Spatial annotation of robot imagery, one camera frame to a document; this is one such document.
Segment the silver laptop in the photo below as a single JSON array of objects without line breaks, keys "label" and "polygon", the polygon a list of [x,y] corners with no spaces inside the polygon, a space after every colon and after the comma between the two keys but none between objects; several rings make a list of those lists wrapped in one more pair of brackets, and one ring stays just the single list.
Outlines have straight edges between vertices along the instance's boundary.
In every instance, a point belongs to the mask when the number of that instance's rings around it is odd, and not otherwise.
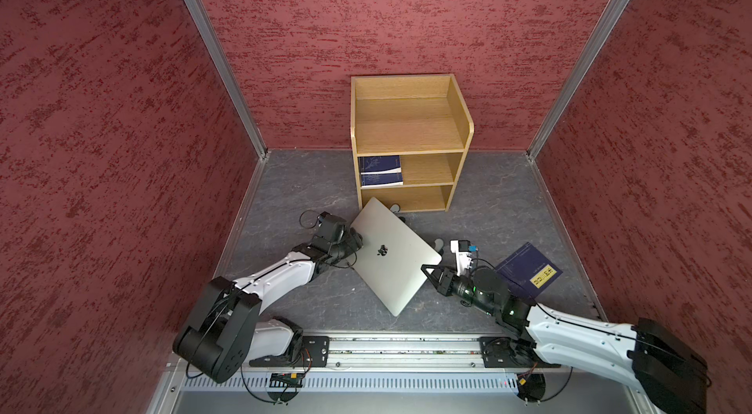
[{"label": "silver laptop", "polygon": [[421,266],[439,264],[442,257],[376,198],[352,228],[362,235],[354,270],[393,316],[400,315],[426,281]]}]

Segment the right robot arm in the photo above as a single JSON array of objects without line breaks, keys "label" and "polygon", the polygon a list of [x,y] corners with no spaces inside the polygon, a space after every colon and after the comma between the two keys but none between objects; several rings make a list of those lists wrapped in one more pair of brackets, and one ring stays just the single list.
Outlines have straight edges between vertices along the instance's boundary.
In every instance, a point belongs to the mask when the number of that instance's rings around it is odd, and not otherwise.
[{"label": "right robot arm", "polygon": [[704,413],[711,385],[705,359],[658,322],[636,325],[591,320],[512,294],[489,267],[459,275],[424,264],[442,296],[489,315],[524,363],[565,365],[643,392],[664,413]]}]

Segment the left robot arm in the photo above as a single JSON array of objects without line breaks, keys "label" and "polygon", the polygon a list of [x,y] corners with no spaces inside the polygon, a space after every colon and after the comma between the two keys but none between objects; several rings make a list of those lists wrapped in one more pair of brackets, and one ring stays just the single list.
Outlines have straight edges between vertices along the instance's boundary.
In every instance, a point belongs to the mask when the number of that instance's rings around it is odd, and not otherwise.
[{"label": "left robot arm", "polygon": [[315,280],[330,268],[345,269],[362,248],[362,235],[347,220],[319,214],[313,237],[283,259],[231,281],[217,277],[199,300],[172,343],[172,351],[212,381],[223,383],[252,362],[309,364],[303,329],[283,318],[260,320],[274,302]]}]

